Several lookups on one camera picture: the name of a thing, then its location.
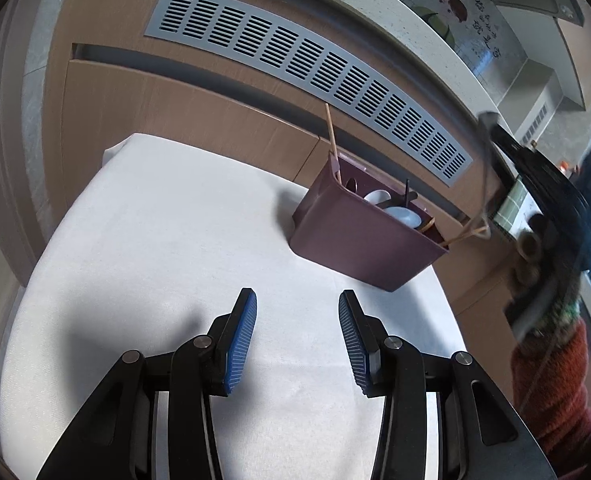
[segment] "wooden chopstick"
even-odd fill
[[[331,120],[331,109],[329,108],[329,103],[324,104],[326,111],[327,111],[327,128],[329,129],[329,139],[331,140],[331,152],[333,156],[335,156],[336,160],[338,161],[338,171],[336,173],[336,178],[340,185],[342,184],[342,177],[339,174],[339,158],[338,158],[338,145],[335,142],[335,132],[333,131],[333,121]]]
[[[459,242],[460,240],[464,240],[464,239],[468,238],[469,236],[474,236],[476,234],[483,233],[488,228],[489,227],[485,225],[482,227],[478,227],[477,229],[474,229],[473,231],[465,231],[464,233],[461,233],[460,235],[456,236],[455,238],[451,238],[450,240],[446,240],[445,242],[442,242],[440,244],[440,247],[447,247],[451,244]]]

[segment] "table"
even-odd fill
[[[213,397],[225,478],[369,478],[383,399],[354,382],[340,292],[354,289],[365,313],[423,352],[450,356],[464,343],[432,268],[389,293],[292,253],[291,214],[305,193],[223,156],[131,136],[53,235],[10,330],[0,437],[18,478],[37,476],[124,351],[175,350],[244,286],[258,295],[258,320],[242,383]],[[157,461],[158,478],[165,466]]]

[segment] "maroon plastic basket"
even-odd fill
[[[341,156],[343,183],[355,178],[355,194],[335,179],[337,168],[335,157],[329,154],[293,213],[295,230],[289,245],[295,254],[392,292],[447,252],[439,246],[444,238],[434,225],[422,234],[362,198],[375,189],[399,196],[393,181],[385,183]],[[409,208],[420,215],[422,225],[431,218],[414,203]]]

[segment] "white bowl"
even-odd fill
[[[385,200],[390,199],[391,194],[386,189],[375,189],[374,191],[371,191],[367,196],[365,196],[365,200],[374,205],[377,205],[380,202],[384,202]]]
[[[404,225],[410,227],[411,229],[416,229],[420,227],[422,223],[422,219],[419,217],[419,214],[405,207],[387,207],[385,211],[393,218],[395,218],[398,222],[402,222]]]

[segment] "air vent grille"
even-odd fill
[[[311,40],[304,40],[295,51],[293,59],[286,71],[303,81],[307,78],[311,69],[318,62],[324,48]]]
[[[330,92],[346,65],[347,61],[345,59],[333,54],[333,52],[328,53],[315,76],[311,79],[311,84],[325,92]]]
[[[251,16],[248,22],[246,22],[233,50],[240,54],[254,57],[269,30],[271,30],[271,25],[272,23],[267,20],[263,20],[257,16]]]
[[[218,4],[208,0],[198,0],[188,22],[186,22],[186,27],[184,27],[184,35],[201,40],[211,25],[211,20],[213,20],[218,7]]]
[[[224,7],[209,35],[209,41],[220,46],[229,46],[243,18],[244,12],[241,10]]]
[[[160,30],[177,32],[193,0],[171,0],[166,8]]]
[[[284,27],[277,27],[264,48],[260,60],[276,68],[280,68],[289,55],[289,52],[291,52],[297,38],[298,35],[295,32]]]
[[[529,129],[522,137],[522,144],[523,145],[527,145],[529,140],[533,139],[533,137],[535,136],[535,133],[538,131],[538,128],[540,127],[540,124],[542,124],[543,119],[546,117],[548,111],[549,110],[547,110],[546,104],[544,104],[542,106],[542,108],[540,108],[540,111],[538,112],[537,117],[533,120],[533,123],[531,123],[531,126],[529,126]]]
[[[237,0],[159,0],[145,35],[207,50],[287,81],[386,137],[449,186],[471,163],[453,136],[382,74],[266,10]]]

